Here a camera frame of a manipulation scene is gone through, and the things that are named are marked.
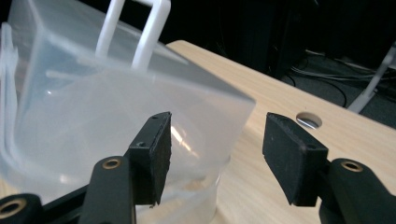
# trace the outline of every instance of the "plastic box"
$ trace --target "plastic box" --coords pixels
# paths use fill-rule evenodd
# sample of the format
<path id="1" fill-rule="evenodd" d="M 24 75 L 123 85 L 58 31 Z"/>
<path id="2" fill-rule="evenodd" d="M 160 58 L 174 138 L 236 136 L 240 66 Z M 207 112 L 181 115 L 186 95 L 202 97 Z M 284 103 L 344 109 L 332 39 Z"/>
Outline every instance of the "plastic box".
<path id="1" fill-rule="evenodd" d="M 77 1 L 13 1 L 12 33 L 2 29 L 1 175 L 47 203 L 123 155 L 148 117 L 171 111 L 162 204 L 138 207 L 138 221 L 208 222 L 254 101 L 162 44 L 147 70 L 131 69 L 141 33 L 120 21 L 108 54 L 95 56 L 105 16 Z"/>

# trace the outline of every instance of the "translucent plastic container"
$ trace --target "translucent plastic container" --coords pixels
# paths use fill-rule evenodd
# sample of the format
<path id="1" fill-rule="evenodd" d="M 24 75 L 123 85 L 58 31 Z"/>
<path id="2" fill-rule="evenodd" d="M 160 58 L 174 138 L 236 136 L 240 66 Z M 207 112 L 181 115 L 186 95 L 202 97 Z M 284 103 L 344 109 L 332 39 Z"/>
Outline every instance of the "translucent plastic container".
<path id="1" fill-rule="evenodd" d="M 138 207 L 138 221 L 208 222 L 254 101 L 161 44 L 148 66 L 131 68 L 141 33 L 120 21 L 98 55 L 105 16 L 77 1 L 13 1 L 12 32 L 2 28 L 1 175 L 47 203 L 123 155 L 148 117 L 171 111 L 162 204 Z"/>

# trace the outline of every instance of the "wire handle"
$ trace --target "wire handle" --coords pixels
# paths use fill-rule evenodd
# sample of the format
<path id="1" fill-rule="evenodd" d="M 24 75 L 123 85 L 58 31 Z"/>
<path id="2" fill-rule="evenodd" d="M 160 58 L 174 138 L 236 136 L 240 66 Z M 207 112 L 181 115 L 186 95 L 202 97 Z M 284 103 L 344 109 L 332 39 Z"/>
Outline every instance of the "wire handle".
<path id="1" fill-rule="evenodd" d="M 135 0 L 141 4 L 151 7 L 148 15 L 148 21 L 139 43 L 137 44 L 134 59 L 132 61 L 132 69 L 146 72 L 149 67 L 152 52 L 160 37 L 166 18 L 171 9 L 169 0 Z M 110 46 L 111 39 L 116 30 L 117 22 L 125 0 L 111 0 L 107 10 L 104 25 L 99 34 L 98 43 L 96 45 L 96 56 L 106 57 Z"/>

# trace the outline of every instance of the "light wood surface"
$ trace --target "light wood surface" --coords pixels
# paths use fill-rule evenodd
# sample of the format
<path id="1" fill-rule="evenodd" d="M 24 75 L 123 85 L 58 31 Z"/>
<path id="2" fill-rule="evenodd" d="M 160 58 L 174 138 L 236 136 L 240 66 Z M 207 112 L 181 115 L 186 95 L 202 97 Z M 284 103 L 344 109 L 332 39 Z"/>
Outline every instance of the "light wood surface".
<path id="1" fill-rule="evenodd" d="M 187 42 L 177 41 L 168 47 L 257 102 L 219 182 L 212 223 L 319 223 L 318 208 L 288 205 L 265 163 L 262 140 L 267 112 L 290 118 L 300 112 L 319 116 L 322 126 L 308 131 L 329 148 L 329 160 L 360 161 L 396 193 L 396 131 Z M 13 192 L 15 189 L 0 181 L 0 198 Z"/>

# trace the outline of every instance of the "wooden table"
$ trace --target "wooden table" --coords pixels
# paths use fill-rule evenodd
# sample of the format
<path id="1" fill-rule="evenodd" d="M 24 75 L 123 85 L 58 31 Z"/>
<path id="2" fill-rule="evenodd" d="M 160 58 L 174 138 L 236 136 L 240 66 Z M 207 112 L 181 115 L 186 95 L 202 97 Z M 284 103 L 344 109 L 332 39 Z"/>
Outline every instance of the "wooden table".
<path id="1" fill-rule="evenodd" d="M 350 158 L 366 164 L 396 194 L 396 132 L 391 128 L 185 41 L 168 47 L 257 102 L 219 182 L 218 208 L 212 223 L 319 223 L 318 207 L 288 205 L 265 163 L 262 139 L 267 112 L 293 119 L 301 112 L 319 116 L 321 127 L 308 131 L 329 148 L 329 160 Z M 0 197 L 11 192 L 15 190 L 0 182 Z"/>

